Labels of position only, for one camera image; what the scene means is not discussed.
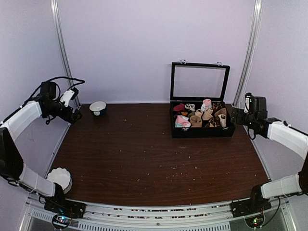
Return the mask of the tan brown ribbed sock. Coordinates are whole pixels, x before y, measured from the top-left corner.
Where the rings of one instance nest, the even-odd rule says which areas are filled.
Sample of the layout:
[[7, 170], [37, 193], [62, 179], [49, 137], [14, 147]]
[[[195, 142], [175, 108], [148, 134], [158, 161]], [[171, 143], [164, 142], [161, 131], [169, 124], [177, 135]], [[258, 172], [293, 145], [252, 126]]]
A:
[[227, 117], [227, 109], [224, 107], [224, 108], [220, 108], [218, 109], [215, 113], [214, 113], [214, 116], [219, 118], [219, 115], [225, 115]]

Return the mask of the cream and brown sock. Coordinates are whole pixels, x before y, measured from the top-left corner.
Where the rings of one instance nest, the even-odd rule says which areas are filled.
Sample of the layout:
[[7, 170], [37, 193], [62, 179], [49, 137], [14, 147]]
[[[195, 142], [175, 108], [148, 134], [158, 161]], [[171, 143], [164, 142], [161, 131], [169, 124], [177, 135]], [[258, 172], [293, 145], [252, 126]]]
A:
[[219, 121], [220, 121], [220, 125], [225, 128], [227, 126], [227, 117], [225, 114], [219, 114], [218, 115]]

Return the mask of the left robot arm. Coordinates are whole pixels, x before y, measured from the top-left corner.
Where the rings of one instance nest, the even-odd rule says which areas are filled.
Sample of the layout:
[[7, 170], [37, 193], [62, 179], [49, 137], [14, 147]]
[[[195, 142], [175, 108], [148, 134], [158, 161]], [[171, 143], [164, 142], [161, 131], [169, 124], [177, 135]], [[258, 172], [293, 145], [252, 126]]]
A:
[[72, 125], [81, 112], [70, 106], [77, 81], [61, 92], [56, 79], [43, 81], [21, 106], [0, 123], [0, 176], [9, 184], [46, 199], [59, 214], [73, 209], [58, 183], [44, 176], [59, 139], [60, 125]]

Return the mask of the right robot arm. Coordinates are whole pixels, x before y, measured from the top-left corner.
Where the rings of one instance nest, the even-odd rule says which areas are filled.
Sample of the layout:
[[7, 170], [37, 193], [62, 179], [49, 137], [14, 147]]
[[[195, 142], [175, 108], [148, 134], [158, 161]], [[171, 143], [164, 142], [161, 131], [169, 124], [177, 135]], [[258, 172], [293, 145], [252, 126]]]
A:
[[274, 144], [269, 148], [273, 157], [286, 157], [287, 153], [301, 160], [298, 170], [284, 170], [280, 176], [267, 183], [254, 186], [250, 197], [242, 202], [235, 202], [235, 212], [243, 210], [257, 212], [270, 208], [270, 199], [282, 196], [293, 196], [308, 193], [308, 135], [291, 126], [286, 121], [269, 117], [265, 97], [247, 93], [244, 97], [244, 108], [234, 108], [231, 121], [246, 127], [250, 140], [265, 138], [266, 144]]

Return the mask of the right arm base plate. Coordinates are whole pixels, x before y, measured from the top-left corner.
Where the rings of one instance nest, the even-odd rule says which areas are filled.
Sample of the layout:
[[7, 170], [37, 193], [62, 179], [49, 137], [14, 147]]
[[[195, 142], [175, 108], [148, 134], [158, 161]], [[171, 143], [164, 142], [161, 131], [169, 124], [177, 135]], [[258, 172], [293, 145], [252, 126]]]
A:
[[242, 201], [236, 199], [231, 202], [230, 206], [234, 218], [261, 213], [264, 210], [271, 209], [271, 203], [269, 200], [265, 200], [260, 204], [253, 204], [251, 199]]

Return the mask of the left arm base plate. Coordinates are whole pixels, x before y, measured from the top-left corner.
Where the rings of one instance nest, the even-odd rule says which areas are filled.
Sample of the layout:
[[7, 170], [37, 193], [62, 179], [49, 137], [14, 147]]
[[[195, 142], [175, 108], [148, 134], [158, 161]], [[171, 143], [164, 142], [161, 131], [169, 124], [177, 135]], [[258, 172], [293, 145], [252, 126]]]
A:
[[64, 204], [46, 201], [44, 209], [70, 218], [83, 218], [86, 204], [74, 201], [65, 201]]

